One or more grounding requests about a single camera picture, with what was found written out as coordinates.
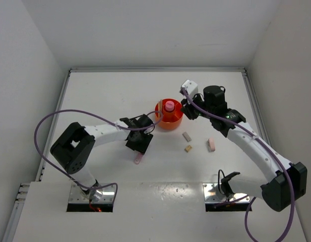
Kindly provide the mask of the pink correction tape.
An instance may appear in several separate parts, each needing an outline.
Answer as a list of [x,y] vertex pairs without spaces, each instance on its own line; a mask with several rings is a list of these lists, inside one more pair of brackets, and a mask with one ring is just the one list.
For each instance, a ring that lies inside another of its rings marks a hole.
[[141,153],[137,154],[137,156],[134,160],[134,164],[138,165],[141,162],[142,158],[143,158],[143,154],[141,154]]

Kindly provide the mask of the pink capped clear tube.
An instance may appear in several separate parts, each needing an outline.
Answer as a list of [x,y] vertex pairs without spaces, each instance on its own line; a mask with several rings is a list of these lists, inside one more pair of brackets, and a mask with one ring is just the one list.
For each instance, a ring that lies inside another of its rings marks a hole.
[[170,101],[170,100],[167,101],[167,102],[165,103],[164,109],[165,109],[166,112],[173,112],[174,109],[175,109],[175,104],[174,104],[174,102],[173,102],[173,101]]

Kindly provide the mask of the orange highlighter pen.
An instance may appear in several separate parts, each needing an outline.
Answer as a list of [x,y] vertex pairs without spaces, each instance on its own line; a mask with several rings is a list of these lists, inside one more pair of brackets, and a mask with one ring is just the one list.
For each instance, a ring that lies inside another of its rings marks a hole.
[[161,101],[161,116],[162,116],[162,117],[164,117],[164,114],[163,114],[163,104],[164,104],[164,103],[163,103],[163,100],[162,100],[162,101]]

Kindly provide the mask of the pale pink eraser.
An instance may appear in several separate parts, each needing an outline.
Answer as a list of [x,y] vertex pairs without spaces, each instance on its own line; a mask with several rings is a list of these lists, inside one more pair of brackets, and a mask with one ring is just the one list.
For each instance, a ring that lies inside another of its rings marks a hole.
[[213,138],[208,139],[208,148],[209,148],[210,152],[214,152],[216,150],[215,142],[214,142]]

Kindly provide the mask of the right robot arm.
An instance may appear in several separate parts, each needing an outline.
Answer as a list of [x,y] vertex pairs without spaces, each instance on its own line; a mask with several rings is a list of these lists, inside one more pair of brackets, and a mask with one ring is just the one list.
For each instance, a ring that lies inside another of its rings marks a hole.
[[212,127],[236,144],[261,170],[265,180],[246,178],[234,171],[219,183],[220,192],[226,197],[244,193],[258,197],[274,211],[280,212],[306,193],[307,168],[301,163],[293,163],[273,150],[255,133],[245,117],[235,109],[228,108],[225,88],[207,86],[198,93],[191,82],[183,84],[180,93],[181,111],[190,119],[201,116],[207,118]]

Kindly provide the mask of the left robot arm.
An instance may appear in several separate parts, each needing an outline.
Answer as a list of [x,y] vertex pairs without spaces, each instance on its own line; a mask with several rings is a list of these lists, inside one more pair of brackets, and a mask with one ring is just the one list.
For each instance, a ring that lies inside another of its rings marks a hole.
[[92,149],[115,141],[125,141],[126,147],[144,155],[153,138],[148,132],[153,125],[145,114],[98,126],[82,126],[74,122],[55,141],[50,153],[64,171],[82,185],[82,193],[88,196],[92,193],[90,188],[99,186],[86,165]]

